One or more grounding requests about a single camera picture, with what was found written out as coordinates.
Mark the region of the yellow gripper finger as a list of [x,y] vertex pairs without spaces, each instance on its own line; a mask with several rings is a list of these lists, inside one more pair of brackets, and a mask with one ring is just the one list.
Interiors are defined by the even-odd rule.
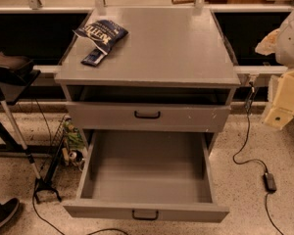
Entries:
[[264,124],[281,130],[294,118],[294,70],[270,78],[268,100]]
[[255,52],[265,56],[273,54],[275,52],[276,38],[278,34],[278,28],[270,32],[261,42],[257,44]]

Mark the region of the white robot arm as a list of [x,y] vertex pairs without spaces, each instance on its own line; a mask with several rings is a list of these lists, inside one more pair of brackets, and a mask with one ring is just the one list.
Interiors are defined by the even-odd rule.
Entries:
[[275,60],[287,67],[280,77],[273,75],[270,79],[264,115],[264,124],[281,130],[294,118],[294,9],[278,29],[258,43],[255,52],[274,54]]

